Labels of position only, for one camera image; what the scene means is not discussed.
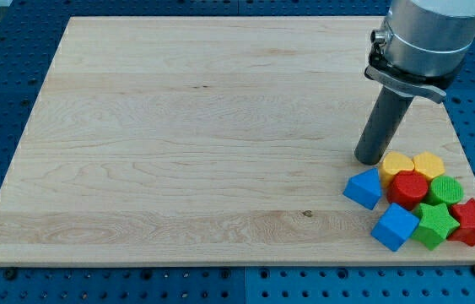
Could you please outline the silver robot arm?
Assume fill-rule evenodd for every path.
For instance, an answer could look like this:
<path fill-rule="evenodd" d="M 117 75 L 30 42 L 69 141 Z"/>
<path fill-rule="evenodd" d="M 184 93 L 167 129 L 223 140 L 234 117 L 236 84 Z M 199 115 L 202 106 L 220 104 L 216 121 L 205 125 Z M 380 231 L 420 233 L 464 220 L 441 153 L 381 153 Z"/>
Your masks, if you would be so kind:
<path fill-rule="evenodd" d="M 474 37 L 475 0 L 393 0 L 364 74 L 383 85 L 379 100 L 441 103 Z"/>

